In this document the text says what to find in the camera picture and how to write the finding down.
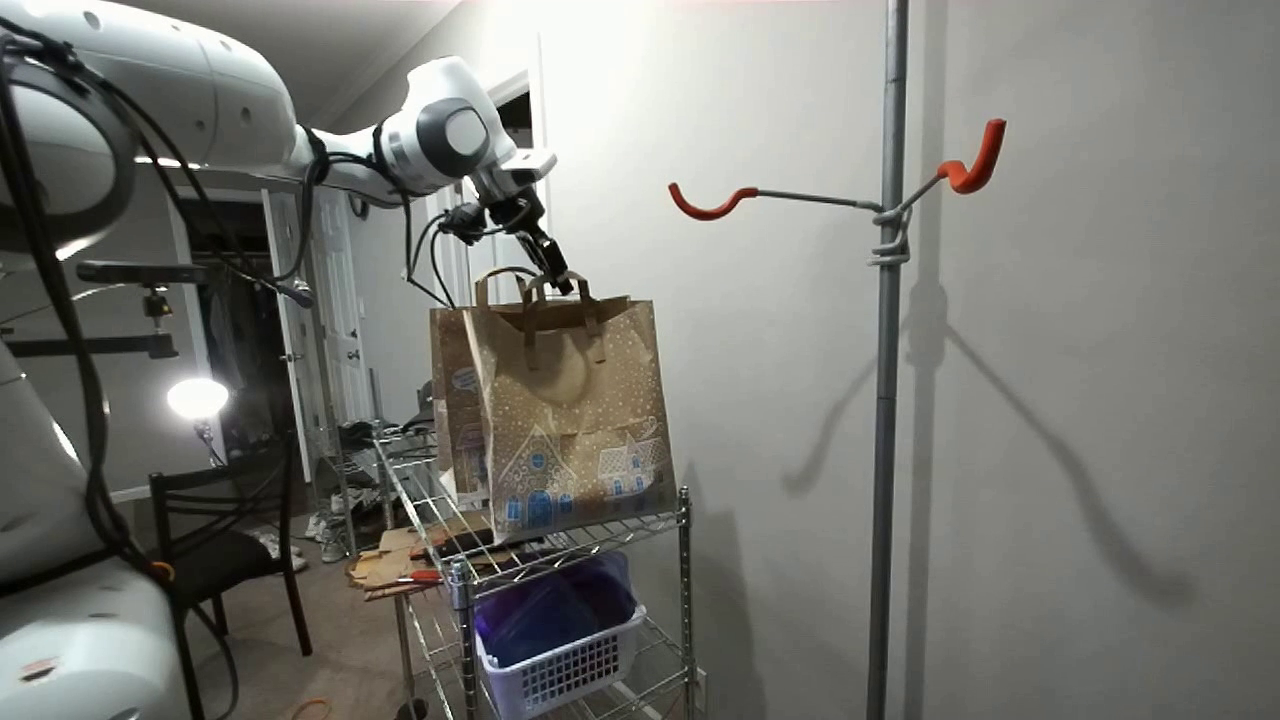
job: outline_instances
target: light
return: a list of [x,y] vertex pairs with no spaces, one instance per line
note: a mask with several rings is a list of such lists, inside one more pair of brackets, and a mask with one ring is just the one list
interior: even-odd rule
[[198,420],[213,420],[216,411],[223,411],[232,393],[227,393],[227,384],[219,384],[213,377],[185,377],[166,389],[162,399],[166,399],[170,415],[198,424]]

